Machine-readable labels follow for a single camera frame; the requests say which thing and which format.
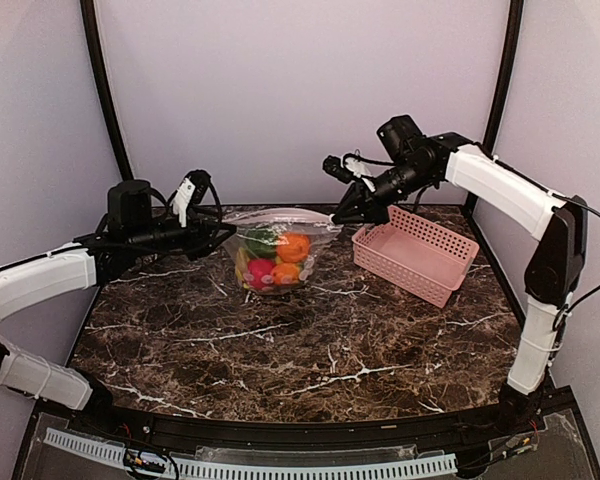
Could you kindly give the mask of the orange toy orange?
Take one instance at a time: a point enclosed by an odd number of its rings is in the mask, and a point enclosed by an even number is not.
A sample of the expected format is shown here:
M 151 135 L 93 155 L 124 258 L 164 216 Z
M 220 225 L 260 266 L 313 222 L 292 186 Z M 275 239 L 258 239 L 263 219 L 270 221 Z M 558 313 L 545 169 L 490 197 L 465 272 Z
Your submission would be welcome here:
M 301 263 L 310 253 L 311 242 L 307 235 L 283 233 L 278 237 L 276 252 L 283 262 Z

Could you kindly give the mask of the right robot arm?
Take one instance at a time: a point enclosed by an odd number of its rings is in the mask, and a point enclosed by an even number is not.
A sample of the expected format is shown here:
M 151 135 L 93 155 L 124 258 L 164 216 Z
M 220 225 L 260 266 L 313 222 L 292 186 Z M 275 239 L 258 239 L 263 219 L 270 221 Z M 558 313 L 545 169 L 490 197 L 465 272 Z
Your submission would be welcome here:
M 371 273 L 442 307 L 476 256 L 469 240 L 398 207 L 410 194 L 448 182 L 498 209 L 525 229 L 537 246 L 524 272 L 527 309 L 517 354 L 503 388 L 508 396 L 490 413 L 501 434 L 529 416 L 525 399 L 541 386 L 561 348 L 573 294 L 585 265 L 593 208 L 568 198 L 487 153 L 455 132 L 427 136 L 408 115 L 391 118 L 377 135 L 390 159 L 372 176 L 372 160 L 356 153 L 327 157 L 323 170 L 348 189 L 331 219 L 358 224 L 354 261 Z

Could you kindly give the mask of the green toy pepper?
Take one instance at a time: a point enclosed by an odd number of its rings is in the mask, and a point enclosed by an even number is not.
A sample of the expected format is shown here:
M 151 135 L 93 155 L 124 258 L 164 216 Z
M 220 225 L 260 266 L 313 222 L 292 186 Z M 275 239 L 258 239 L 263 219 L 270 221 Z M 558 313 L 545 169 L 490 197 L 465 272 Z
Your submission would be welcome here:
M 275 258 L 278 234 L 269 228 L 253 228 L 244 236 L 246 249 L 256 258 Z

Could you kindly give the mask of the yellow toy banana bunch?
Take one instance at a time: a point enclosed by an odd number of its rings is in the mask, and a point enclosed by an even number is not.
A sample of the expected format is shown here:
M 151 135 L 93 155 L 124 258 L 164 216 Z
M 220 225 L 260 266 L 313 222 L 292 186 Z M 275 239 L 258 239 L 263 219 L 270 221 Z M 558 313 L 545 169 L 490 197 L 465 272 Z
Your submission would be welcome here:
M 244 281 L 244 275 L 249 272 L 248 264 L 251 260 L 248 251 L 239 247 L 235 256 L 235 274 L 240 282 Z

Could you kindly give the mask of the orange green toy mango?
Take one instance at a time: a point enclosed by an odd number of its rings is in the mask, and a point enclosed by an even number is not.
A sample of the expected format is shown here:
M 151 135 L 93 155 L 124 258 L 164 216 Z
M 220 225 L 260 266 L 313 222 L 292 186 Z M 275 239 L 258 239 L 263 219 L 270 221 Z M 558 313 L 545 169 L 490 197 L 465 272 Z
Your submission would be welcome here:
M 287 286 L 299 282 L 301 269 L 294 263 L 277 264 L 271 271 L 271 276 L 275 285 Z

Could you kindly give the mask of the red toy apple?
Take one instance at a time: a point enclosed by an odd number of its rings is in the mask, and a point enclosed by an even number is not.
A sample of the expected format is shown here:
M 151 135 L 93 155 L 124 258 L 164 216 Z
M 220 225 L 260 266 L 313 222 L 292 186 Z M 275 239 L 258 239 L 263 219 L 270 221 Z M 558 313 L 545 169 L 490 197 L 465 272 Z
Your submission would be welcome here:
M 274 284 L 272 271 L 275 262 L 268 258 L 256 258 L 247 263 L 245 280 L 247 285 L 254 290 L 262 290 Z

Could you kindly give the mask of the pink plastic basket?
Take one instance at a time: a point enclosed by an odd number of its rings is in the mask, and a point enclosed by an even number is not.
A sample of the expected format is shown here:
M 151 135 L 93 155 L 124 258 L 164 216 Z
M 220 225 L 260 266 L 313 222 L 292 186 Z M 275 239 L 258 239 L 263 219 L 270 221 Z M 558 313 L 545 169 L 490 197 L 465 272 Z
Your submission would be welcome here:
M 397 206 L 389 222 L 362 227 L 352 237 L 354 263 L 397 287 L 444 307 L 457 291 L 478 244 Z

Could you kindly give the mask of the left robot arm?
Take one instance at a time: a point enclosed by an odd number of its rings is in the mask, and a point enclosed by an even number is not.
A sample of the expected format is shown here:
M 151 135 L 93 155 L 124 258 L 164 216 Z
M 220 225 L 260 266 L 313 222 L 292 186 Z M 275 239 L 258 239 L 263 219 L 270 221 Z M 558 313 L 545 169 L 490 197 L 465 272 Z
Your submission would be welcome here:
M 95 232 L 54 250 L 0 266 L 0 322 L 60 295 L 102 287 L 150 256 L 210 255 L 236 231 L 222 206 L 201 206 L 215 187 L 204 170 L 189 172 L 170 197 L 147 180 L 125 180 L 107 194 L 107 212 Z M 100 436 L 121 427 L 110 392 L 87 373 L 34 355 L 0 337 L 0 386 L 81 411 Z

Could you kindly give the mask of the clear zip top bag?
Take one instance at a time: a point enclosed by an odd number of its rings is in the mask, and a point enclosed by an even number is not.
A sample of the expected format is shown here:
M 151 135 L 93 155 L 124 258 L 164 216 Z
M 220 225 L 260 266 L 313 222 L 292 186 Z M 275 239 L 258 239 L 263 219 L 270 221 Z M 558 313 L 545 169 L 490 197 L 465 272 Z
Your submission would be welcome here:
M 342 229 L 327 214 L 296 207 L 234 212 L 226 222 L 236 227 L 223 243 L 234 261 L 236 281 L 262 295 L 304 286 L 317 270 L 319 256 Z

